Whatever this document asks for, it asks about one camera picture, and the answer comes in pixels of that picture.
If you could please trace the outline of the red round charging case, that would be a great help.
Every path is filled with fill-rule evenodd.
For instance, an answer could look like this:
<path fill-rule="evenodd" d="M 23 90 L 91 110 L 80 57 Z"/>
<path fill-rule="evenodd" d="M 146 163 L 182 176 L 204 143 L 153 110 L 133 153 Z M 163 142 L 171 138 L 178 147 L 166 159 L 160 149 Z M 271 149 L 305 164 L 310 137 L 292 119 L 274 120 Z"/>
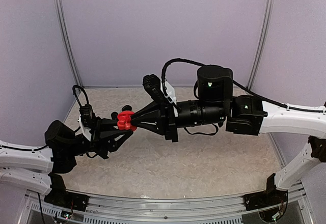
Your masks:
<path fill-rule="evenodd" d="M 134 112 L 126 110 L 118 114 L 117 126 L 119 130 L 131 130 L 136 131 L 137 127 L 131 124 L 131 116 L 134 115 Z"/>

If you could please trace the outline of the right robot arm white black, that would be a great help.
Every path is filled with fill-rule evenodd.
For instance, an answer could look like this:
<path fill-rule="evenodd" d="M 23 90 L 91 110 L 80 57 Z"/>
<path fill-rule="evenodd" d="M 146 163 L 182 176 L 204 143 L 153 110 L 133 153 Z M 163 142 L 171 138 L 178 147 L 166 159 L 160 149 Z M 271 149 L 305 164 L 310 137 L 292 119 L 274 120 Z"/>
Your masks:
<path fill-rule="evenodd" d="M 229 68 L 198 63 L 195 100 L 177 101 L 166 80 L 168 65 L 160 76 L 147 75 L 143 87 L 152 102 L 131 116 L 131 124 L 178 140 L 178 128 L 211 124 L 242 135 L 285 132 L 303 134 L 308 141 L 282 170 L 272 174 L 261 193 L 261 202 L 270 206 L 309 170 L 325 162 L 325 106 L 307 107 L 279 103 L 254 92 L 233 96 L 233 72 Z"/>

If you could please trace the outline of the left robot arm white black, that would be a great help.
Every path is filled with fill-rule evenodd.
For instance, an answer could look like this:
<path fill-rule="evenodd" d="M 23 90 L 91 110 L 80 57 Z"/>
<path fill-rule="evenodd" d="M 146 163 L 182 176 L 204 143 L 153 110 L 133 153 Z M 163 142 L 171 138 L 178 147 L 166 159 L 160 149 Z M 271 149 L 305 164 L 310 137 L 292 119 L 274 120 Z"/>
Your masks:
<path fill-rule="evenodd" d="M 100 118 L 93 112 L 89 100 L 79 103 L 79 127 L 70 129 L 59 120 L 45 132 L 45 145 L 29 148 L 1 142 L 1 182 L 34 191 L 53 205 L 84 210 L 88 196 L 69 192 L 62 174 L 77 165 L 76 157 L 93 153 L 108 158 L 136 130 L 131 124 L 134 113 L 129 105 L 111 119 Z"/>

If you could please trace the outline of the glossy black earbud case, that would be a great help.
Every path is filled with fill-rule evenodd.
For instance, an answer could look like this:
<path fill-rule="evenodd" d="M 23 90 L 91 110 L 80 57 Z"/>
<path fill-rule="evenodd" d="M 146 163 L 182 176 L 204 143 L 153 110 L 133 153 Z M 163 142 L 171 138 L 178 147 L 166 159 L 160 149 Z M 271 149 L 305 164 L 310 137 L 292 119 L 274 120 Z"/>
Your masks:
<path fill-rule="evenodd" d="M 130 105 L 125 105 L 121 109 L 122 111 L 132 111 L 132 107 Z"/>

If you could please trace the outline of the small black charging case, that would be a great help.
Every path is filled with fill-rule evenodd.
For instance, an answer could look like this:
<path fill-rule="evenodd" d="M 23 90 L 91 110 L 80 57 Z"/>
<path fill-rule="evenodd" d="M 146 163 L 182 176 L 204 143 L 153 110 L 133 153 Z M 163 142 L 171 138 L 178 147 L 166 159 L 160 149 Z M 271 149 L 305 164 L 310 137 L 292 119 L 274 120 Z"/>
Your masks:
<path fill-rule="evenodd" d="M 112 118 L 112 120 L 117 120 L 118 119 L 118 113 L 117 112 L 112 112 L 111 113 L 111 118 Z"/>

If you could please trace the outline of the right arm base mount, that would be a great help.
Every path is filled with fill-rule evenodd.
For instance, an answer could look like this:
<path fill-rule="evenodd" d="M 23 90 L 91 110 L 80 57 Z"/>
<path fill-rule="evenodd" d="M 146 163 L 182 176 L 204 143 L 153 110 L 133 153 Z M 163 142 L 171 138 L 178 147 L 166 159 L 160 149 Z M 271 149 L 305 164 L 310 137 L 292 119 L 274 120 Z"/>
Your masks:
<path fill-rule="evenodd" d="M 273 173 L 267 178 L 266 189 L 243 196 L 247 211 L 259 210 L 258 214 L 265 223 L 276 223 L 288 207 L 288 191 L 277 190 Z"/>

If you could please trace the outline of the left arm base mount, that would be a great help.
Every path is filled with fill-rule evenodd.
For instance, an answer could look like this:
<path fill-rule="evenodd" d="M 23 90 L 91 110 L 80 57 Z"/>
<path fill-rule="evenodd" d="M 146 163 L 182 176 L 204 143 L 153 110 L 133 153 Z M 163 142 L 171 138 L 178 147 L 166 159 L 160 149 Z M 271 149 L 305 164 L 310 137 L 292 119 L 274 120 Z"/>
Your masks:
<path fill-rule="evenodd" d="M 53 173 L 48 175 L 51 180 L 50 192 L 45 195 L 44 201 L 63 208 L 85 212 L 89 196 L 68 191 L 60 175 Z"/>

